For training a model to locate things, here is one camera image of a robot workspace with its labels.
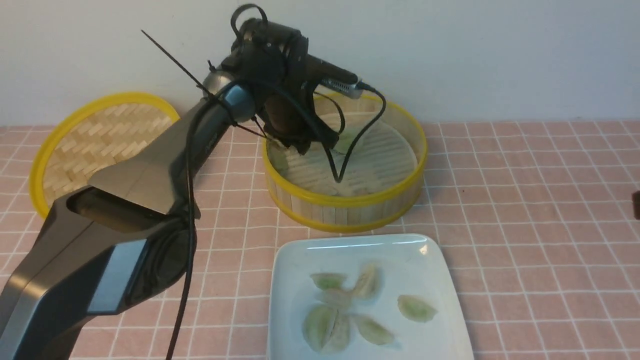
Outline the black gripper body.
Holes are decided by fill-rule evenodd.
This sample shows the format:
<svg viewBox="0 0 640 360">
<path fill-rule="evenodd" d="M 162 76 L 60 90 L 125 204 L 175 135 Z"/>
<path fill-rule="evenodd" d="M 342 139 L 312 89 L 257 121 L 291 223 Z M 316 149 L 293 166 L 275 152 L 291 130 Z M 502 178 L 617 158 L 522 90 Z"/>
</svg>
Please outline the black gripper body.
<svg viewBox="0 0 640 360">
<path fill-rule="evenodd" d="M 333 148 L 339 133 L 317 115 L 314 91 L 323 78 L 353 84 L 358 76 L 310 55 L 297 29 L 250 18 L 235 33 L 221 67 L 249 87 L 265 132 L 302 155 L 313 142 Z"/>
</svg>

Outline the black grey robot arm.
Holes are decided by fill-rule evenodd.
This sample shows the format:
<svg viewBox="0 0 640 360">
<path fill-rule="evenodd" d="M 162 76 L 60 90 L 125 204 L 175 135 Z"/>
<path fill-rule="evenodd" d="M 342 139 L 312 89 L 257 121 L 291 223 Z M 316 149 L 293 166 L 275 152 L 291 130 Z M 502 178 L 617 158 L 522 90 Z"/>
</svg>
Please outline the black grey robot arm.
<svg viewBox="0 0 640 360">
<path fill-rule="evenodd" d="M 299 30 L 250 18 L 197 85 L 201 100 L 137 155 L 56 199 L 1 293 L 3 360 L 68 360 L 85 324 L 115 316 L 190 274 L 194 180 L 231 126 L 262 117 L 299 152 L 338 133 L 314 112 L 322 85 L 359 96 L 361 78 L 308 53 Z"/>
</svg>

